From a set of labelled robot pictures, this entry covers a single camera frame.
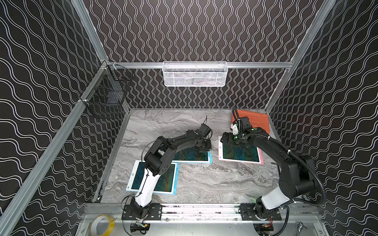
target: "wire basket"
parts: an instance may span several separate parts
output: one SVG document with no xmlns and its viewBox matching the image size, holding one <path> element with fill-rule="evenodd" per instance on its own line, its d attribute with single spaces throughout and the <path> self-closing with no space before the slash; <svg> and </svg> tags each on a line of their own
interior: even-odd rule
<svg viewBox="0 0 378 236">
<path fill-rule="evenodd" d="M 227 62 L 163 62 L 165 86 L 223 87 Z"/>
<path fill-rule="evenodd" d="M 123 82 L 114 80 L 109 74 L 102 74 L 101 77 L 90 93 L 90 99 L 84 101 L 85 105 L 95 118 L 122 118 L 125 100 Z"/>
</svg>

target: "drawing tablet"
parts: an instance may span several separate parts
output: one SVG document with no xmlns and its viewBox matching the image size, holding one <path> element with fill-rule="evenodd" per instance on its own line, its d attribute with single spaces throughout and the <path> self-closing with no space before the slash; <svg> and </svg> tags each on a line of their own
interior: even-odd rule
<svg viewBox="0 0 378 236">
<path fill-rule="evenodd" d="M 159 178 L 153 193 L 176 194 L 179 163 L 171 163 L 170 168 Z M 144 177 L 144 164 L 136 160 L 130 179 L 127 184 L 127 191 L 137 192 Z"/>
<path fill-rule="evenodd" d="M 222 136 L 218 137 L 218 159 L 232 162 L 246 162 L 254 164 L 264 164 L 261 150 L 255 146 L 249 148 L 237 147 L 222 143 Z"/>
<path fill-rule="evenodd" d="M 211 150 L 199 153 L 194 148 L 185 148 L 176 153 L 172 162 L 212 163 Z"/>
</svg>

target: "wrench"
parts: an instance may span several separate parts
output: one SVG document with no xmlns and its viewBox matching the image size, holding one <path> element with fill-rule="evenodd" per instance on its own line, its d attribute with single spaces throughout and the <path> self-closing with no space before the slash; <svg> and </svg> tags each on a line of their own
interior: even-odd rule
<svg viewBox="0 0 378 236">
<path fill-rule="evenodd" d="M 299 236 L 299 234 L 301 233 L 301 231 L 305 229 L 307 230 L 307 227 L 303 225 L 303 223 L 301 221 L 297 221 L 297 234 L 295 236 Z"/>
</svg>

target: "black wire basket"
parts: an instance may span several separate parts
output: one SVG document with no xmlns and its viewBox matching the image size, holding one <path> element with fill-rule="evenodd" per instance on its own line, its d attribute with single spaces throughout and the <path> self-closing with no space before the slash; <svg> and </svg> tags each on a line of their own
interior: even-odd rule
<svg viewBox="0 0 378 236">
<path fill-rule="evenodd" d="M 121 118 L 124 115 L 122 104 L 125 91 L 121 83 L 113 80 L 110 75 L 102 75 L 102 80 L 92 90 L 90 99 L 84 102 L 95 118 Z"/>
<path fill-rule="evenodd" d="M 120 73 L 118 68 L 108 66 L 90 93 L 90 99 L 83 101 L 89 112 L 100 119 L 122 118 L 126 88 L 133 75 L 129 69 L 123 68 Z"/>
</svg>

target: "wavy pattern wall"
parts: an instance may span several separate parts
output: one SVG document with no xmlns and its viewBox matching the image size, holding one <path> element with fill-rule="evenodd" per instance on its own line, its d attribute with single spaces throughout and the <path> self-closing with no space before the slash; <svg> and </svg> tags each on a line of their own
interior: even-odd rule
<svg viewBox="0 0 378 236">
<path fill-rule="evenodd" d="M 115 75 L 125 78 L 124 72 L 119 68 Z M 223 87 L 166 87 L 160 69 L 138 69 L 126 88 L 126 100 L 133 108 L 265 108 L 283 73 L 230 69 Z"/>
<path fill-rule="evenodd" d="M 100 62 L 68 0 L 0 0 L 0 215 Z"/>
<path fill-rule="evenodd" d="M 377 61 L 378 1 L 339 0 L 271 113 L 284 143 L 316 158 L 331 236 L 378 235 Z"/>
<path fill-rule="evenodd" d="M 123 119 L 83 113 L 12 235 L 75 235 L 91 202 Z"/>
<path fill-rule="evenodd" d="M 110 61 L 290 61 L 323 0 L 84 0 Z"/>
</svg>

